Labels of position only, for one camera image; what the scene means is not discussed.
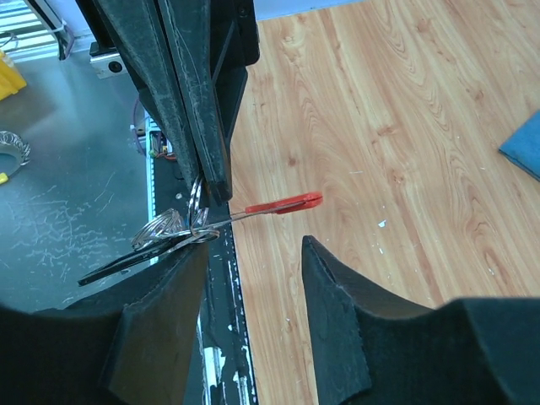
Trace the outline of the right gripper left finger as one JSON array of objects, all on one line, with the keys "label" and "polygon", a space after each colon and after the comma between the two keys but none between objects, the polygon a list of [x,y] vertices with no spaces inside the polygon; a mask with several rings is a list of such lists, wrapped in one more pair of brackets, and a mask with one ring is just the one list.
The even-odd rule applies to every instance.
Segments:
[{"label": "right gripper left finger", "polygon": [[186,246],[65,309],[1,309],[4,404],[180,404],[208,247]]}]

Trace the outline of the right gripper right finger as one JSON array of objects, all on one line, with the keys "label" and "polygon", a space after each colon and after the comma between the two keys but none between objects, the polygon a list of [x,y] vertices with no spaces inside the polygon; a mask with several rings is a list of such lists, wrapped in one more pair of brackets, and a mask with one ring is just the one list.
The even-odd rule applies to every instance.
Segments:
[{"label": "right gripper right finger", "polygon": [[430,309],[302,241],[322,404],[536,404],[539,301],[460,298]]}]

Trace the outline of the metal key organizer red handle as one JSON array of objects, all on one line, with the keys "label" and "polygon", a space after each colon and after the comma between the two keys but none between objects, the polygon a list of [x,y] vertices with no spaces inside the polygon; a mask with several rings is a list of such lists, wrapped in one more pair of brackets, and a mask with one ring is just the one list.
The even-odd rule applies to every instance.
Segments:
[{"label": "metal key organizer red handle", "polygon": [[321,192],[308,192],[274,202],[265,202],[246,207],[243,211],[229,214],[222,219],[210,221],[209,208],[202,207],[203,178],[199,175],[192,184],[187,204],[186,217],[174,208],[165,210],[147,222],[132,238],[132,249],[141,251],[152,242],[174,237],[196,237],[196,242],[219,236],[219,229],[236,220],[262,214],[286,214],[314,208],[322,204]]}]

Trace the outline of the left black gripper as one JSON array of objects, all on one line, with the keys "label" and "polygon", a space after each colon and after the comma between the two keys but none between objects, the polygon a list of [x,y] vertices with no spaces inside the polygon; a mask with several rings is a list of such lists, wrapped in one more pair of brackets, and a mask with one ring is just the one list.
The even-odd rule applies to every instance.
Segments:
[{"label": "left black gripper", "polygon": [[192,183],[200,173],[213,200],[228,202],[232,186],[224,138],[232,138],[246,67],[260,57],[253,2],[77,5],[94,35],[89,54],[97,75],[129,72],[143,106],[172,144],[184,180]]}]

